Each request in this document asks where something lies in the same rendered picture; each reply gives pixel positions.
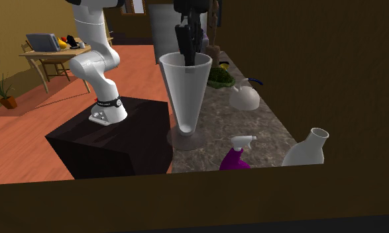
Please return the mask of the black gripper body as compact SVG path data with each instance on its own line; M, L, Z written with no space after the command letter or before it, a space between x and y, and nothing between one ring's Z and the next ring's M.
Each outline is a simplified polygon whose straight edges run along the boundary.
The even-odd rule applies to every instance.
M190 19L199 18L201 14L209 9L210 0L173 0L174 10L184 17Z

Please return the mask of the grey door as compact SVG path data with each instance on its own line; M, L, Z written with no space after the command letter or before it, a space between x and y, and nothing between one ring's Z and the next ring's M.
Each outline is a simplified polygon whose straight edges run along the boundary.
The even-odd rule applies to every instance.
M150 4L150 25L152 41L154 44L154 55L156 61L159 57L173 52L180 52L175 32L175 26L190 25L191 19L184 17L174 10L174 4Z

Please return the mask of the tall white cone vase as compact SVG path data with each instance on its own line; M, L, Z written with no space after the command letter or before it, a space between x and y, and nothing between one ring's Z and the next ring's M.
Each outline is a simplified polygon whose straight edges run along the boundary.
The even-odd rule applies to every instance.
M196 126L212 59L197 53L194 65L187 66L184 55L173 52L159 57L158 61L176 121L168 140L175 149L195 150L205 142Z

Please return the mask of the white wide-neck bottle vase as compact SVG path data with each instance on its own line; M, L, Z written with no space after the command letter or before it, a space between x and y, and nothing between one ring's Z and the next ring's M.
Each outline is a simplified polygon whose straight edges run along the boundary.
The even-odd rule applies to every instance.
M292 146L286 153L282 166L323 164L323 145L329 133L321 128L312 128L307 138Z

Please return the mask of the purple spray bottle white nozzle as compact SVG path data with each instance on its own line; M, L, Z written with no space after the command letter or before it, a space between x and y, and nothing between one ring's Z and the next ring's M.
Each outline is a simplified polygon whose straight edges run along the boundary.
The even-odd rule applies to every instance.
M229 169L250 169L250 165L241 159L243 148L248 146L251 148L250 143L256 140L256 136L234 136L231 138L233 147L229 150L227 155L223 158L220 170Z

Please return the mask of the green moss mound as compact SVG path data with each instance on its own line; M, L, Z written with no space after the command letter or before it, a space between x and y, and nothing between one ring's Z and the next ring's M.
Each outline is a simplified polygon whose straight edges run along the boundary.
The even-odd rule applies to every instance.
M235 84L235 78L223 68L211 68L209 72L209 77L207 80L207 85L220 89L223 87L232 87Z

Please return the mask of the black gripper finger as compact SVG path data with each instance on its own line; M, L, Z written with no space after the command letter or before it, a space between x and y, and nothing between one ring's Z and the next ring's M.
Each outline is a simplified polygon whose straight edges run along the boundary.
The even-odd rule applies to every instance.
M185 66L193 66L195 64L195 51L191 26L178 24L175 26L175 32L180 53L184 55Z
M201 28L201 21L199 19L191 19L190 26L193 51L201 52L203 40L203 29Z

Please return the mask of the brown wooden figure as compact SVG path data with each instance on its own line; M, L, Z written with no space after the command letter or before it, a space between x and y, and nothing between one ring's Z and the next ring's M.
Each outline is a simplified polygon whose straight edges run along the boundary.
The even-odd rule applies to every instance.
M209 45L206 47L205 52L212 58L211 67L213 68L219 67L220 47L215 44L215 38L217 36L218 12L218 0L209 0L209 10L207 14L207 36L209 39Z

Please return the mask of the dark robot stand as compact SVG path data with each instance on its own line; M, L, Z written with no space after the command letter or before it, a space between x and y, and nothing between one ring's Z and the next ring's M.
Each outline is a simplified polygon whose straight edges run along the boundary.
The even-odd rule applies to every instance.
M125 120L103 126L89 120L91 109L46 135L74 179L153 175L168 171L173 147L168 104L122 97Z

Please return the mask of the wooden table with items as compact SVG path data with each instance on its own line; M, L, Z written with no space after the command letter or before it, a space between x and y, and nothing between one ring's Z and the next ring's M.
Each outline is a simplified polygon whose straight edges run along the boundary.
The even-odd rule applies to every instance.
M44 86L46 93L49 93L47 83L50 81L49 77L66 76L68 77L67 69L63 66L64 62L73 57L89 52L90 45L85 45L85 48L70 49L65 48L57 52L35 52L33 50L19 54L20 57L27 59L27 62L36 70L40 80ZM56 66L56 75L49 75L46 71L46 64Z

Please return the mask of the wooden chair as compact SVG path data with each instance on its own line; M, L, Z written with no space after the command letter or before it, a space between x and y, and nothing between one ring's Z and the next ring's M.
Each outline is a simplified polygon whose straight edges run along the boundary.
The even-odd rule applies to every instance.
M65 66L65 63L70 60L68 57L55 55L54 52L35 52L27 40L25 48L25 52L20 56L26 58L27 62L38 72L45 89L53 77L62 76L70 81L69 68Z

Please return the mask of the wooden framed window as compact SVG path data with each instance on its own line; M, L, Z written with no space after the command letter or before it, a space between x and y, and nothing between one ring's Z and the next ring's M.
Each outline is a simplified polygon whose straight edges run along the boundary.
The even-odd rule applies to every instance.
M122 15L145 15L145 0L125 0L121 7Z

